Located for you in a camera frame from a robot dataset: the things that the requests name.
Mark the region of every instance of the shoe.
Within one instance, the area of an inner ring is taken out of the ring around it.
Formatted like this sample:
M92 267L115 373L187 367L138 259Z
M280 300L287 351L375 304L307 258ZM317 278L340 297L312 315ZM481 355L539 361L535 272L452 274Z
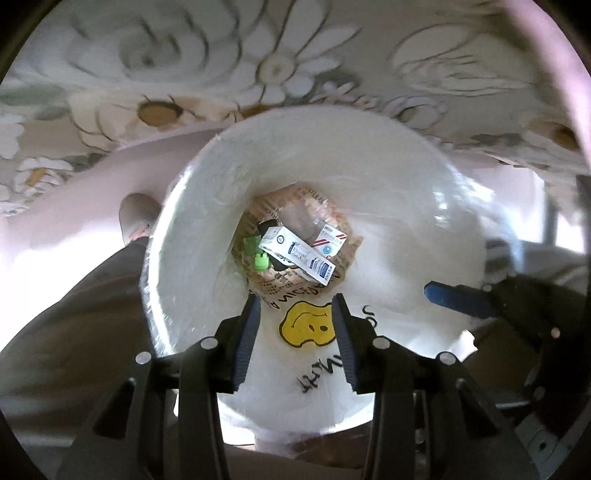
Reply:
M162 205L143 193L131 193L121 200L119 224L125 245L152 235L160 210Z

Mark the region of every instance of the eye of smiley face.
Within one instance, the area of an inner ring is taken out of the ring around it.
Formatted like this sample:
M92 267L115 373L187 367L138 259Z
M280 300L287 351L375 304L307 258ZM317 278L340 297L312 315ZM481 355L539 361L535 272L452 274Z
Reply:
M279 334L296 348L308 342L314 342L317 346L328 345L335 339L331 304L318 306L306 301L294 303L279 325Z

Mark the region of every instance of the clear plastic liner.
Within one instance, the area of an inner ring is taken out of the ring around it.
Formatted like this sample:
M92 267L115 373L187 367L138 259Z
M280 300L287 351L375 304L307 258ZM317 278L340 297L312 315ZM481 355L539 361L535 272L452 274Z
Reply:
M211 140L168 196L142 276L159 355L184 351L241 310L248 286L230 252L236 226L254 197L299 181L326 194L363 242L330 292L295 289L278 308L263 305L246 381L235 395L219 395L222 425L248 428L263 442L298 441L372 418L373 395L352 392L336 341L294 348L281 338L293 308L324 315L341 292L379 335L434 357L469 318L430 304L424 285L480 287L483 232L519 257L490 191L408 128L338 106L268 112ZM311 237L301 213L295 205L279 215Z

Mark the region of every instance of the smiley face drawing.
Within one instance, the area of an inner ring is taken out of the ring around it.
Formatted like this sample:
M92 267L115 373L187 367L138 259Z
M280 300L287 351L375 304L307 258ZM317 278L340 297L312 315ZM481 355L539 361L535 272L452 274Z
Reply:
M296 348L307 342L328 345L335 339L330 306L330 303L322 307L306 301L294 303L279 325L281 338Z

